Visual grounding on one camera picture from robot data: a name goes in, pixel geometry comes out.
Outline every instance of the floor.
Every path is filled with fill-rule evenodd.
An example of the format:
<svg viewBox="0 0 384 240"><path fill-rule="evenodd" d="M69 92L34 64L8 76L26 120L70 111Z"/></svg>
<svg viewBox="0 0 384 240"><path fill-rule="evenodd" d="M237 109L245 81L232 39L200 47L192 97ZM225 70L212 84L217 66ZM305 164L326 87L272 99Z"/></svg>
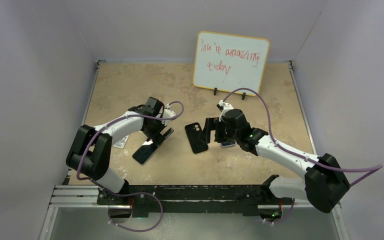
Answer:
<svg viewBox="0 0 384 240"><path fill-rule="evenodd" d="M174 133L145 165L132 158L146 139L143 133L135 132L124 149L112 148L110 167L136 185L261 184L273 174L297 178L285 167L238 146L221 148L214 142L208 151L192 153L185 125L199 122L203 126L205 118L219 116L216 104L227 95L218 92L214 96L212 90L194 87L193 68L193 63L104 63L100 66L85 119L89 126L113 120L128 108L144 104L148 97L165 104L179 100L185 106L184 114L169 123ZM274 136L312 153L288 64L268 63L259 93L268 104ZM239 94L234 94L227 102L241 109L252 127L268 130L267 115L257 97L247 96L242 100ZM173 105L173 110L178 112L180 107ZM91 183L72 177L69 184Z"/></svg>

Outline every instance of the whiteboard frame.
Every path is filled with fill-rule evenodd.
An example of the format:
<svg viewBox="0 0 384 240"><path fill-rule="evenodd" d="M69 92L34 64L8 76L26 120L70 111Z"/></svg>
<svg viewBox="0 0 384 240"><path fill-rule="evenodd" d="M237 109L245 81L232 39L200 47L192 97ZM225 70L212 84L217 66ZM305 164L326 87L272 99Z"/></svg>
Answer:
<svg viewBox="0 0 384 240"><path fill-rule="evenodd" d="M198 85L195 84L195 67L197 66L198 46L199 46L199 44L200 44L200 35L201 35L202 33L207 33L207 34L218 34L218 35L225 35L225 36L231 36L231 37L240 37L240 38L246 38L246 39L258 39L258 40L265 40L265 41L267 41L267 43L268 43L267 54L265 55L264 66L262 67L262 72L261 72L261 77L260 77L260 80L259 80L258 91L256 91L257 93L260 93L261 83L263 82L264 70L266 69L266 64L267 64L267 57L269 56L270 41L269 41L267 38L263 38L263 37L244 36L244 35L236 35L236 34L229 34L229 33L221 33L221 32L214 32L214 31L200 31L200 32L198 33L197 38L196 38L196 50L195 50L195 60L194 60L194 62L193 62L192 84L193 84L193 86L195 86L195 87L197 87L197 88L210 89L210 90L214 90L214 88L207 87L207 86L198 86ZM231 91L229 91L229 90L218 89L218 88L217 88L217 91L226 92L226 93L230 93L230 92L231 92ZM235 94L240 94L240 95L242 95L243 93L242 93L242 92L235 92ZM247 96L256 96L256 95L253 94L253 93L246 93L246 95L247 95Z"/></svg>

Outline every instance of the wall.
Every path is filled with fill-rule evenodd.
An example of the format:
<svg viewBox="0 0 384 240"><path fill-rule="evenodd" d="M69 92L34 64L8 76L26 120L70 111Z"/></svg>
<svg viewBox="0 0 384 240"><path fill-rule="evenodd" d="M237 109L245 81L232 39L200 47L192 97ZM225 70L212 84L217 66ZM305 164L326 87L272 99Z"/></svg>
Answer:
<svg viewBox="0 0 384 240"><path fill-rule="evenodd" d="M0 239L39 237L93 67L61 0L0 0Z"/></svg>
<svg viewBox="0 0 384 240"><path fill-rule="evenodd" d="M343 168L384 164L384 1L329 0L294 71L318 153ZM384 239L384 168L342 207L351 239Z"/></svg>
<svg viewBox="0 0 384 240"><path fill-rule="evenodd" d="M294 59L327 0L65 0L96 59L193 61L200 31L267 38Z"/></svg>

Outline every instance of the beige table surface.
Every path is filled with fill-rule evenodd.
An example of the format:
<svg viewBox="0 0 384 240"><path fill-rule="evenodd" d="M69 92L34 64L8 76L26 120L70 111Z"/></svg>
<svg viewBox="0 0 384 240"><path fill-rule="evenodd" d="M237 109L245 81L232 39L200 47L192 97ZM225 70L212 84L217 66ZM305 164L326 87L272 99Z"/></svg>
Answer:
<svg viewBox="0 0 384 240"><path fill-rule="evenodd" d="M150 96L164 104L179 100L185 107L184 114L169 123L174 133L145 165L132 158L146 139L143 133L135 132L130 135L124 149L112 148L110 167L130 184L142 185L261 184L272 174L297 178L285 167L245 152L239 146L222 149L213 142L208 151L192 153L185 125L199 122L204 126L205 118L219 116L216 104L227 95L218 92L214 96L212 90L194 87L193 69L192 63L104 63L100 66L85 120L89 126L113 120L128 108L144 104ZM268 104L274 136L312 153L286 63L267 64L260 94ZM264 106L256 96L242 100L239 94L234 94L227 102L241 109L252 127L268 130ZM180 106L173 105L174 111L180 109ZM75 174L72 176L71 185L91 184L79 182Z"/></svg>

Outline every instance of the whiteboard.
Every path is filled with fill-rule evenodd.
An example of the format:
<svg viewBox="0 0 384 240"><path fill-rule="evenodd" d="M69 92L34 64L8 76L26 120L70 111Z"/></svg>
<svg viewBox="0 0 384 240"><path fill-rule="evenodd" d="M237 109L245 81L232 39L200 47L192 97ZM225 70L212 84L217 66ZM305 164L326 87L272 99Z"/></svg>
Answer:
<svg viewBox="0 0 384 240"><path fill-rule="evenodd" d="M198 34L193 85L231 92L260 91L270 42L265 38L202 31ZM243 90L238 94L255 96Z"/></svg>

